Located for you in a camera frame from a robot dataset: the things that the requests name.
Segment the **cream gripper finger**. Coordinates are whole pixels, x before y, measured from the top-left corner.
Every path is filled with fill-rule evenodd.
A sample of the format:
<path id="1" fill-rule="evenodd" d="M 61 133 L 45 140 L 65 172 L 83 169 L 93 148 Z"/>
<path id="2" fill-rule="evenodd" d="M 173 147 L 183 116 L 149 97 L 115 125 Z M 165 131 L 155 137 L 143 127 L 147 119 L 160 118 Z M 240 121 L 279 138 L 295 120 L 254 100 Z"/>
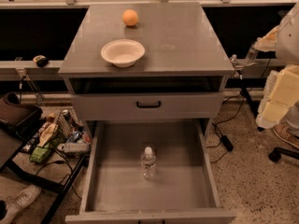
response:
<path id="1" fill-rule="evenodd" d="M 280 72 L 271 71 L 258 107 L 256 123 L 270 129 L 279 124 L 299 101 L 299 66 L 287 65 Z"/>
<path id="2" fill-rule="evenodd" d="M 258 51 L 269 52 L 275 51 L 277 46 L 278 27 L 274 27 L 265 36 L 258 37 L 254 43 L 254 48 Z"/>

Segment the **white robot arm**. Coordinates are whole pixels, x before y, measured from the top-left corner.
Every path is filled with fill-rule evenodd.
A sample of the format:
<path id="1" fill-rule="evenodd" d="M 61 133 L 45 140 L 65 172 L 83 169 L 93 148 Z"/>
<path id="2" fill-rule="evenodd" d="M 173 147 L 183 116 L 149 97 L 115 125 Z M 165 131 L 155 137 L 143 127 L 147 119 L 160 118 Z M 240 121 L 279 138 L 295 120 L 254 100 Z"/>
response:
<path id="1" fill-rule="evenodd" d="M 271 129 L 299 101 L 299 3 L 284 16 L 278 26 L 253 45 L 258 51 L 274 51 L 286 63 L 280 72 L 271 72 L 263 90 L 256 123 Z"/>

